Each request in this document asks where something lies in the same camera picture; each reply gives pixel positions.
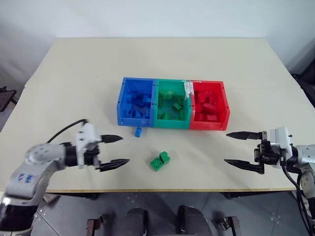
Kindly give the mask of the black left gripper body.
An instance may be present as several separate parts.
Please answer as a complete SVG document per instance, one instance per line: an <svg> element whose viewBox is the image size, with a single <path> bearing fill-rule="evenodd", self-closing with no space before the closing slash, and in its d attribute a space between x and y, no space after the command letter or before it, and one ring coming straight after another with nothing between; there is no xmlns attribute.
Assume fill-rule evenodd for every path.
<svg viewBox="0 0 315 236"><path fill-rule="evenodd" d="M86 166L93 166L96 170L100 169L99 147L98 145L93 148L87 148L84 153L84 164Z"/></svg>

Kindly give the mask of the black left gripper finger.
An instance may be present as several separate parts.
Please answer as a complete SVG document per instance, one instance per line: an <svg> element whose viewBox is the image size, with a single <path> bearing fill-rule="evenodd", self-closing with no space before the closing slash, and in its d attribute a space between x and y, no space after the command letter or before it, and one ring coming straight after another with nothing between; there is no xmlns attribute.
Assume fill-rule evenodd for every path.
<svg viewBox="0 0 315 236"><path fill-rule="evenodd" d="M123 139L123 137L118 135L101 135L100 137L101 142L105 144L114 143Z"/></svg>
<svg viewBox="0 0 315 236"><path fill-rule="evenodd" d="M129 159L115 159L115 160L111 160L108 163L99 162L99 165L96 166L95 169L99 170L100 172L110 171L110 170L117 169L128 162L129 162Z"/></svg>

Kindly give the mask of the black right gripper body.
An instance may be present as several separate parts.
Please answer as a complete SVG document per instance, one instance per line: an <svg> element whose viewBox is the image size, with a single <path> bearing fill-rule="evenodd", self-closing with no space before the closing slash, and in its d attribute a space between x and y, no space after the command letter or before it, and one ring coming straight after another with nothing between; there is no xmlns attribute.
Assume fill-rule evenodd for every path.
<svg viewBox="0 0 315 236"><path fill-rule="evenodd" d="M272 150L270 141L262 140L254 149L254 161L259 165L277 165L279 159L280 155Z"/></svg>

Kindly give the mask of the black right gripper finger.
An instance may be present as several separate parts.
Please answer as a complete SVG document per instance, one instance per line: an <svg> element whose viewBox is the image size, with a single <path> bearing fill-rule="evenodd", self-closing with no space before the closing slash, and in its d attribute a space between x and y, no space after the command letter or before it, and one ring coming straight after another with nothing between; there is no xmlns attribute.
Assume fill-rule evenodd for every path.
<svg viewBox="0 0 315 236"><path fill-rule="evenodd" d="M251 164L248 161L235 160L235 159L224 159L224 161L234 167L242 170L256 172L258 174L264 174L264 164L258 162L258 164Z"/></svg>
<svg viewBox="0 0 315 236"><path fill-rule="evenodd" d="M249 131L239 131L239 132L231 132L226 134L226 136L239 139L239 140L267 140L267 133L263 132L249 132Z"/></svg>

